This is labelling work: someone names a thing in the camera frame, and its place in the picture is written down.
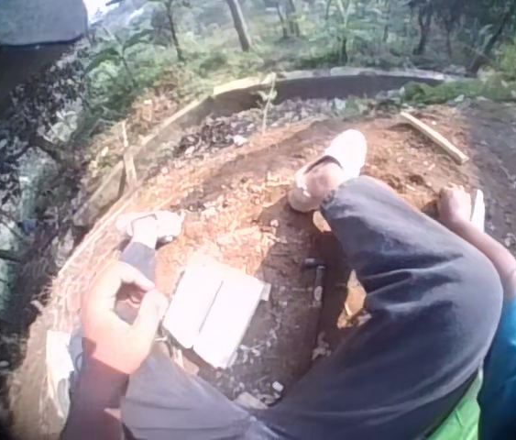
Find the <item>red dirt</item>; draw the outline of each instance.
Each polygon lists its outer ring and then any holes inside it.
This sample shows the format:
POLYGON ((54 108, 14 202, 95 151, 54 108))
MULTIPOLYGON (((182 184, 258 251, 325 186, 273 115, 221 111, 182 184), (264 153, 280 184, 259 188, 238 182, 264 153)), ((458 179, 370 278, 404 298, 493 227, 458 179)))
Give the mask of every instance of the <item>red dirt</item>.
MULTIPOLYGON (((467 152, 458 134, 455 109, 440 107, 423 119, 467 152)), ((204 253, 273 285, 270 301, 262 303, 244 338, 255 347, 229 370, 216 373, 201 365, 200 374, 228 397, 240 391, 271 393, 271 382, 290 388, 311 366, 317 334, 334 346, 354 321, 364 292, 349 279, 340 246, 329 233, 321 234, 309 215, 292 212, 285 194, 293 173, 314 158, 341 131, 355 127, 368 139, 365 174, 377 177, 419 209, 431 208, 438 190, 449 182, 469 185, 472 165, 457 167, 429 140, 396 116, 360 122, 301 122, 255 136, 243 148, 224 148, 209 159, 175 160, 168 171, 150 179, 114 212, 157 210, 187 213, 181 237, 159 252, 157 284, 171 296, 179 274, 192 254, 204 253), (313 274, 301 269, 307 257, 327 261, 323 309, 313 307, 310 288, 313 274)), ((46 328, 70 331, 76 323, 80 295, 95 272, 119 253, 115 221, 102 219, 55 280, 52 300, 32 328, 27 361, 16 375, 12 405, 16 432, 35 435, 40 419, 43 434, 59 431, 52 422, 43 396, 43 342, 46 328)))

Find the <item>curved concrete wall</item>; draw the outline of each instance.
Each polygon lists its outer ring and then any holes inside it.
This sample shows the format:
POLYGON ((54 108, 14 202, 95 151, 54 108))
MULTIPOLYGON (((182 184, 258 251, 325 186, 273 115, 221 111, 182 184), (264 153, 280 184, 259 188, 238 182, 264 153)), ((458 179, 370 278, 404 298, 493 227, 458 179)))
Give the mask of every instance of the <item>curved concrete wall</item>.
MULTIPOLYGON (((170 155, 160 146, 168 141, 177 141, 184 130, 200 124, 208 115, 230 116, 258 105, 257 91, 268 90, 273 81, 277 92, 274 103, 292 98, 333 99, 348 96, 375 96, 379 92, 399 89, 406 83, 418 82, 436 85, 459 77, 433 71, 402 70, 379 71, 351 67, 336 67, 321 71, 291 71, 268 74, 262 78, 252 77, 228 82, 213 89, 202 100, 194 101, 168 118, 157 128, 155 136, 143 147, 133 152, 137 176, 149 176, 159 158, 170 155)), ((121 196, 125 182, 123 163, 103 179, 89 201, 76 213, 73 220, 77 226, 91 226, 121 196)))

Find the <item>green cloth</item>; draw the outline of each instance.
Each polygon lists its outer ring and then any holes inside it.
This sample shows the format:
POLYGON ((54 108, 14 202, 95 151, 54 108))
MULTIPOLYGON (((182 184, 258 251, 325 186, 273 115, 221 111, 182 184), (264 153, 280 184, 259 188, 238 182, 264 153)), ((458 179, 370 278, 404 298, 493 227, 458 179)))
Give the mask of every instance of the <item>green cloth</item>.
POLYGON ((478 393, 483 382, 480 369, 466 394, 441 425, 429 435, 430 440, 477 440, 479 425, 478 393))

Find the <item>soil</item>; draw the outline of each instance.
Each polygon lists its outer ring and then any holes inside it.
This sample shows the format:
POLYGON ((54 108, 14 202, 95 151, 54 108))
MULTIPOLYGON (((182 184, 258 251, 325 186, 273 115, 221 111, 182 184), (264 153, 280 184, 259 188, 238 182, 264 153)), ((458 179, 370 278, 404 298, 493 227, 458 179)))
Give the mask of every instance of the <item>soil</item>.
POLYGON ((471 157, 463 166, 455 165, 395 115, 299 121, 272 128, 264 136, 255 134, 243 147, 222 148, 208 158, 199 153, 174 160, 120 200, 58 274, 50 303, 31 329, 26 361, 13 380, 10 395, 16 433, 38 438, 61 429, 45 398, 45 331, 75 328, 80 295, 96 271, 120 252, 115 219, 123 212, 186 213, 180 238, 158 254, 157 284, 168 296, 174 293, 187 261, 199 254, 272 284, 270 299, 258 307, 232 368, 214 371, 198 359, 189 359, 197 364, 198 374, 227 397, 250 391, 273 403, 279 396, 272 382, 280 382, 286 392, 311 367, 314 357, 328 355, 363 315, 365 293, 350 276, 335 238, 319 230, 324 231, 324 225, 316 218, 291 211, 285 194, 293 173, 347 128, 356 127, 368 139, 363 173, 383 180, 429 215, 435 213, 439 189, 449 182, 482 188, 488 232, 505 243, 510 237, 508 246, 516 255, 516 126, 509 124, 516 121, 516 106, 500 109, 477 103, 460 108, 433 106, 415 114, 471 157), (313 302, 314 274, 302 269, 309 257, 327 264, 322 308, 313 302), (36 433, 38 417, 40 434, 36 433))

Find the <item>sandal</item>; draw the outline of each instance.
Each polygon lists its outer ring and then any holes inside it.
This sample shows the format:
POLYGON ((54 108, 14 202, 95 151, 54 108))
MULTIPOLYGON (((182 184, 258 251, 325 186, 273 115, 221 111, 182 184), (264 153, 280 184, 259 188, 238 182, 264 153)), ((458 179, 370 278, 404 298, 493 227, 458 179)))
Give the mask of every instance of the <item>sandal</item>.
POLYGON ((133 236, 133 224, 137 220, 154 217, 156 220, 157 241, 160 244, 170 243, 182 231, 182 217, 170 211, 156 211, 155 213, 129 213, 120 215, 116 227, 125 238, 133 236))
POLYGON ((294 176, 294 187, 288 194, 288 202, 292 209, 308 213, 319 208, 323 200, 309 194, 306 188, 306 174, 324 160, 334 160, 346 173, 348 179, 359 176, 366 162, 368 143, 363 133, 347 130, 331 141, 322 156, 300 168, 294 176))

